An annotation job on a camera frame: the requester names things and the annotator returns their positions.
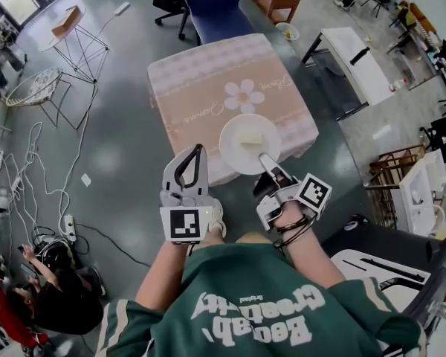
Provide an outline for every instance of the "electrical cable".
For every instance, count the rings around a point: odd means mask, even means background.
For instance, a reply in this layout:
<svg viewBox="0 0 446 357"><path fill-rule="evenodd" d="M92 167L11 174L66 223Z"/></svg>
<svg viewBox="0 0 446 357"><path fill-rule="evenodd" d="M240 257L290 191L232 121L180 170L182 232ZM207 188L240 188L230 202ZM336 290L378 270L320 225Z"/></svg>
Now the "electrical cable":
<svg viewBox="0 0 446 357"><path fill-rule="evenodd" d="M104 30L104 28L106 27L106 25L107 25L109 22L111 22L113 19L115 19L115 18L116 18L115 15L113 15L111 18L109 18L109 19L104 23L104 25L101 27L101 30L99 31L99 33L98 33L96 36L94 36L94 37L99 38L99 36L100 36L101 33L103 32L103 30ZM94 41L91 40L91 41L88 43L88 46L86 46L86 47L84 48L83 54L86 54L86 51L88 50L89 46L91 46L91 44L92 44L93 42L94 42Z"/></svg>
<svg viewBox="0 0 446 357"><path fill-rule="evenodd" d="M49 231L51 231L51 234L47 234L47 233L37 233L36 231L38 230L38 229L40 229L40 228L43 228L43 229L47 229L47 230L49 230ZM50 229L50 228L47 228L46 226L36 226L36 228L34 228L33 229L33 233L32 233L32 240L31 240L31 242L33 243L33 246L36 246L36 238L38 238L38 237L40 237L40 236L45 236L45 235L48 235L48 236L55 236L56 235L56 231L55 230L53 230L53 229Z"/></svg>
<svg viewBox="0 0 446 357"><path fill-rule="evenodd" d="M122 248L120 248L120 246L119 246L119 245L118 245L118 244L117 244L111 237L105 235L102 231L100 231L100 230L98 230L98 229L96 229L96 228L93 228L92 226L83 225L82 223L75 223L74 226L75 226L75 227L76 227L76 226L83 226L84 228L87 228L87 229L91 229L91 230L96 231L96 232L99 233L102 237L104 237L104 238L108 239L109 241L111 241L111 243L112 243L112 244L113 244L113 245L114 245L114 246L115 246L121 253L125 254L127 257L129 257L130 259L132 259L134 262L136 262L136 263L138 263L138 264L140 264L140 265L142 265L142 266L146 266L146 267L149 267L149 268L150 268L150 264L145 263L145 262L141 262L140 260L136 260L131 254L127 253L127 252L124 251Z"/></svg>
<svg viewBox="0 0 446 357"><path fill-rule="evenodd" d="M84 239L84 242L86 242L87 249L86 249L86 251L84 253L81 253L78 250L74 249L76 251L76 254L79 254L79 255L87 255L87 254L89 254L89 249L90 249L89 248L89 241L85 237L83 237L82 235L76 234L76 244L77 244L77 239L78 238L83 238Z"/></svg>
<svg viewBox="0 0 446 357"><path fill-rule="evenodd" d="M97 86L94 85L93 87L93 93L92 93L92 97L91 97L91 102L89 103L88 109L86 110L85 113L85 120L84 120L84 125L83 125L83 131L81 133L80 136L80 143L78 146L78 152L76 157L73 160L73 163L71 164L71 168L68 171L68 174L66 175L65 178L65 183L63 185L63 188L61 189L55 189L52 190L51 192L48 191L48 184L47 184L47 179L46 179L46 168L45 165L43 164L43 161L41 159L41 157L39 156L38 153L35 152L36 150L36 142L39 139L39 136L41 135L41 131L42 131L42 122L38 122L35 123L31 129L30 129L30 134L28 137L28 149L25 153L25 157L24 157L24 165L21 169L18 168L18 165L16 163L15 157L13 154L9 154L6 158L4 158L4 169L7 172L7 178L8 178L8 183L10 185L10 193L9 193L9 208L8 208L8 213L9 215L11 215L11 213L13 212L13 210L16 211L16 213L18 214L19 218L21 219L24 228L25 228L25 233L27 236L27 240L28 240L28 244L29 245L33 245L32 242L30 241L30 235L28 232L28 227L26 224L25 219L23 218L23 216L20 214L19 210L18 210L18 206L16 204L16 201L21 201L23 199L23 209L25 210L25 213L27 214L27 216L32 220L33 222L33 230L36 228L36 219L38 216L38 204L36 203L36 197L35 197L35 191L34 191L34 187L31 184L28 176L27 176L27 168L32 165L35 161L35 159L37 158L39 163L42 166L43 169L43 179L44 179L44 183L45 183L45 194L47 196L50 196L56 192L60 192L59 195L59 209L58 209L58 213L59 213L59 221L58 221L58 230L60 232L60 234L62 234L63 236L65 236L65 232L61 229L61 222L62 222L62 218L65 215L65 212L67 211L69 205L70 205L70 198L68 193L65 191L66 187L68 186L68 180L70 175L72 174L73 170L74 170L74 166L76 165L77 161L79 160L80 156L81 156L81 149L83 147L83 139L84 139L84 134L88 125L88 120L89 120L89 112L91 110L91 106L92 103L94 102L94 99L97 95ZM38 128L38 132L36 133L36 136L33 137L33 131L35 130L35 128ZM14 167L16 168L16 177L14 181L20 181L17 185L16 185L16 189L13 189L13 184L11 182L11 178L10 178L10 172L8 170L8 166L7 166L7 160L11 159L13 161ZM26 181L28 183L28 185L31 188L31 193L32 193L32 197L33 197L33 202L35 204L35 212L33 214L33 216L31 216L31 214L27 211L26 208L26 203L25 203L25 183L24 181ZM65 206L63 207L63 196L65 196L67 198L67 201L65 202Z"/></svg>
<svg viewBox="0 0 446 357"><path fill-rule="evenodd" d="M293 242L303 234L307 233L307 231L311 228L312 224L314 224L317 216L313 216L310 218L310 220L307 222L307 225L304 227L301 227L296 234L294 234L291 238L287 239L286 241L283 241L282 239L278 239L277 241L273 242L273 246L275 248L278 248L279 250L282 250L284 246L287 246L289 243Z"/></svg>

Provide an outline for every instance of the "blue chair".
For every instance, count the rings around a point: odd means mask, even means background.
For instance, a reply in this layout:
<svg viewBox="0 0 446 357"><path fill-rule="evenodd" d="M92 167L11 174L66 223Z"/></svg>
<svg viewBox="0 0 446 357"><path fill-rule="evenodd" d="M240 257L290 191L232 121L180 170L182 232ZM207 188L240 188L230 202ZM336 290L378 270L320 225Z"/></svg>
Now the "blue chair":
<svg viewBox="0 0 446 357"><path fill-rule="evenodd" d="M198 44L254 33L239 9L239 0L185 0L197 31Z"/></svg>

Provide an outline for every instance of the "red chair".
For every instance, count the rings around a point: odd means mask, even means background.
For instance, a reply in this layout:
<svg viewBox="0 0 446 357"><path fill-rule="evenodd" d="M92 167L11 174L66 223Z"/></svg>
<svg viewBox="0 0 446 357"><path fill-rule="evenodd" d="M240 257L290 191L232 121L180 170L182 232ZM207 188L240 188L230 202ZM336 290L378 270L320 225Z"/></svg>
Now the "red chair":
<svg viewBox="0 0 446 357"><path fill-rule="evenodd" d="M8 334L8 337L18 342L23 347L33 349L39 345L50 343L50 338L45 333L31 332L8 306L7 295L1 288L3 280L0 280L0 324Z"/></svg>

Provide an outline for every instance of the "white plate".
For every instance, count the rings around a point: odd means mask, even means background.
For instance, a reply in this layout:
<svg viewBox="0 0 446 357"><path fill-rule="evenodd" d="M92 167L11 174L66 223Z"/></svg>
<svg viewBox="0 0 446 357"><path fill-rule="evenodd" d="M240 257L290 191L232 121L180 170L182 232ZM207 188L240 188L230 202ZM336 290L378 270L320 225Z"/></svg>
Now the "white plate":
<svg viewBox="0 0 446 357"><path fill-rule="evenodd" d="M261 132L262 144L241 145L239 133L248 128ZM220 155L236 172L243 175L263 173L259 162L259 155L263 152L276 161L281 154L281 138L269 119L256 114L241 114L226 123L220 134Z"/></svg>

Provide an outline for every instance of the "white metal chair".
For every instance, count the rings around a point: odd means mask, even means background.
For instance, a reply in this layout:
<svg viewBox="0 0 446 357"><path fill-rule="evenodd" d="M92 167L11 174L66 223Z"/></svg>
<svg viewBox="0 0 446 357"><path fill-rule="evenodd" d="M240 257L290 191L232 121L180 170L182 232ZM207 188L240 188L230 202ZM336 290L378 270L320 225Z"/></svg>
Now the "white metal chair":
<svg viewBox="0 0 446 357"><path fill-rule="evenodd" d="M69 121L69 119L67 119L67 117L60 110L62 102L65 99L66 93L72 86L68 81L62 79L63 75L76 78L77 80L83 80L82 78L75 77L74 75L65 73L61 68L49 68L32 75L31 77L27 78L22 83L20 83L17 87L15 87L14 90L7 97L5 104L8 107L40 106L40 108L43 110L46 116L51 120L51 123L53 123L55 127L58 127L58 117L59 114L61 114L64 117L64 119L70 124L71 127L77 129L77 127L73 126L73 124ZM33 82L30 85L28 96L22 99L15 98L14 96L16 92L19 89L24 88L25 85L29 83L31 80ZM61 101L59 102L58 105L56 105L55 102L53 102L53 96L54 93L56 92L59 82L68 84L68 87L65 90L65 93L61 98ZM56 123L53 121L53 119L51 119L50 115L46 112L46 110L42 106L46 102L51 102L51 104L53 104L53 106L57 110Z"/></svg>

